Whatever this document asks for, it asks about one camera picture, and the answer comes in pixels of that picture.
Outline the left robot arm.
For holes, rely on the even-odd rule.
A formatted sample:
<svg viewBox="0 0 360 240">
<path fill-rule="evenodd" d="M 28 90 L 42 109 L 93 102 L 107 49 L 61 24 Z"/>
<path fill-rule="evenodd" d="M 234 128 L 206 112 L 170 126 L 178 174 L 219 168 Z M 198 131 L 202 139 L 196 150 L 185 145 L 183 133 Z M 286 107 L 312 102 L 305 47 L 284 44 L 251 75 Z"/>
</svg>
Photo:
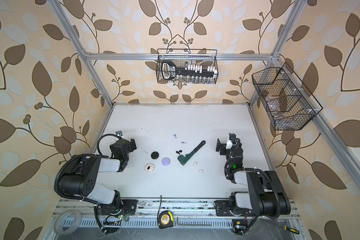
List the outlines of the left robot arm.
<svg viewBox="0 0 360 240">
<path fill-rule="evenodd" d="M 117 140 L 110 145 L 111 155 L 103 155 L 100 142 L 106 137 Z M 54 190 L 64 199 L 79 200 L 94 205 L 95 216 L 124 218 L 137 210 L 137 200 L 122 200 L 117 190 L 98 181 L 100 173 L 121 173 L 128 165 L 129 153 L 137 149 L 134 139 L 127 140 L 121 131 L 104 134 L 96 144 L 96 154 L 74 155 L 57 173 Z"/>
</svg>

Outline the white earbud charging case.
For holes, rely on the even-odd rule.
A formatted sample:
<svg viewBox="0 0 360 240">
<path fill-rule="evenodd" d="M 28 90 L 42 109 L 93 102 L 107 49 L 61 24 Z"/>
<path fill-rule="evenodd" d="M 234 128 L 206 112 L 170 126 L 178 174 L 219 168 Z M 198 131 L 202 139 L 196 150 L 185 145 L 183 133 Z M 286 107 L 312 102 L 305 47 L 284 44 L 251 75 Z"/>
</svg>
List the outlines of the white earbud charging case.
<svg viewBox="0 0 360 240">
<path fill-rule="evenodd" d="M 147 164 L 145 165 L 145 170 L 146 170 L 147 172 L 153 172 L 153 171 L 155 170 L 155 165 L 153 165 L 153 164 L 151 164 L 151 163 L 147 163 Z"/>
</svg>

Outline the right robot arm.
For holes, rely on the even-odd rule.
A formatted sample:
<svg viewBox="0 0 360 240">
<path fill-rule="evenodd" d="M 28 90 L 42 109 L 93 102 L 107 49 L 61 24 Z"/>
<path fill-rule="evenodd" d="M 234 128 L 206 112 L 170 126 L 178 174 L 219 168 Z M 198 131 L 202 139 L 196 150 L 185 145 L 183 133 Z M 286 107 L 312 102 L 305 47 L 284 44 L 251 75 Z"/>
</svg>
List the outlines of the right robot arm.
<svg viewBox="0 0 360 240">
<path fill-rule="evenodd" d="M 248 188 L 246 192 L 232 192 L 227 202 L 215 201 L 218 216 L 255 216 L 278 219 L 291 213 L 291 203 L 275 171 L 245 168 L 244 150 L 239 138 L 231 135 L 227 143 L 217 140 L 216 151 L 226 157 L 225 178 L 233 184 Z"/>
</svg>

